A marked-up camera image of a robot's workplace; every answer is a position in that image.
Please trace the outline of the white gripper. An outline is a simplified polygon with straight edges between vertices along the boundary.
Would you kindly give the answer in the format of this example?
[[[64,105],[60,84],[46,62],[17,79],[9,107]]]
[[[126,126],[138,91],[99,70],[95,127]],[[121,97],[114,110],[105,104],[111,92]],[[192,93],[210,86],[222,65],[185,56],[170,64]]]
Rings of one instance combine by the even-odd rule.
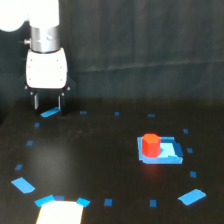
[[[68,85],[68,66],[65,51],[60,48],[53,53],[41,54],[29,50],[26,60],[26,85],[31,89],[63,89]],[[32,91],[34,109],[39,107],[36,91]],[[65,93],[58,96],[60,111],[65,106]]]

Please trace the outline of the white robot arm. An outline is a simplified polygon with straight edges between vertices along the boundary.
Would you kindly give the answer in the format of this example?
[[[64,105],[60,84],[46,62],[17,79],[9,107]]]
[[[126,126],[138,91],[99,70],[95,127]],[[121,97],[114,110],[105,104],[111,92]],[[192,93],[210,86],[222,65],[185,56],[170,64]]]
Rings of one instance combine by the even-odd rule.
[[[25,22],[30,26],[26,57],[25,87],[39,107],[38,90],[58,90],[58,111],[65,109],[65,92],[70,90],[68,65],[60,45],[59,0],[0,0],[0,30],[14,32]]]

